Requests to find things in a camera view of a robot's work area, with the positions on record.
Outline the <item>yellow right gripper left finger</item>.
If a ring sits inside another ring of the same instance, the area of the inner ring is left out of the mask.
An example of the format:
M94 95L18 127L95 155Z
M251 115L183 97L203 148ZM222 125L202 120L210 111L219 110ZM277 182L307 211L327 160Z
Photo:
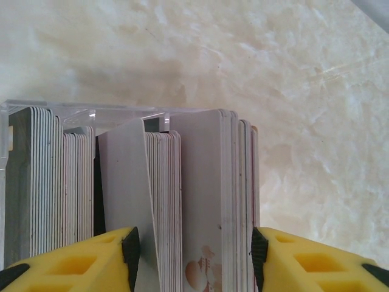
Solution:
M1 291L134 291L137 228L121 228L21 260L1 271Z

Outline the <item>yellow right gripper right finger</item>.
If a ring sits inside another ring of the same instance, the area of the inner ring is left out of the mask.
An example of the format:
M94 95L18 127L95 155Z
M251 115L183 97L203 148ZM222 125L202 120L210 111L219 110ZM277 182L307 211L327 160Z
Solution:
M388 291L374 260L276 229L253 228L251 255L258 291Z

